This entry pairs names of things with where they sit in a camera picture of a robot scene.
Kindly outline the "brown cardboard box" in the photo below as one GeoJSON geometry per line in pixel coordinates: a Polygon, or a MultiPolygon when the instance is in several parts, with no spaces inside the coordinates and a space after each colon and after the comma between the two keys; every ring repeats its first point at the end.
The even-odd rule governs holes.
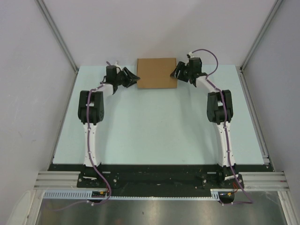
{"type": "Polygon", "coordinates": [[[176,68],[175,58],[148,58],[137,60],[137,81],[139,89],[175,89],[177,80],[171,78],[176,68]]]}

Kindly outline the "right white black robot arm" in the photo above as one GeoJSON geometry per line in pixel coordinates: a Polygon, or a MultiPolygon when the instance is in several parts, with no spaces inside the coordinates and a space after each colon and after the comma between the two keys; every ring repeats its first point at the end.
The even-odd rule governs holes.
{"type": "Polygon", "coordinates": [[[170,77],[197,88],[204,87],[208,91],[206,113],[209,122],[214,125],[219,149],[216,182],[221,188],[229,187],[237,177],[233,169],[235,159],[230,135],[230,123],[233,118],[230,90],[221,90],[208,79],[208,74],[202,71],[202,60],[199,57],[188,56],[188,62],[180,61],[170,77]]]}

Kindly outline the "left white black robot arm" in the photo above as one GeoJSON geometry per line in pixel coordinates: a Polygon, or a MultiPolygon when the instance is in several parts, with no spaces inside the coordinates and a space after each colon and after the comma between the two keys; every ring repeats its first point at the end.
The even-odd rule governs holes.
{"type": "Polygon", "coordinates": [[[100,85],[91,90],[82,90],[79,96],[78,119],[83,124],[85,134],[86,167],[97,167],[101,159],[96,155],[96,134],[98,123],[105,115],[104,101],[116,93],[119,86],[129,88],[136,84],[140,77],[133,74],[127,67],[108,65],[106,75],[100,85]]]}

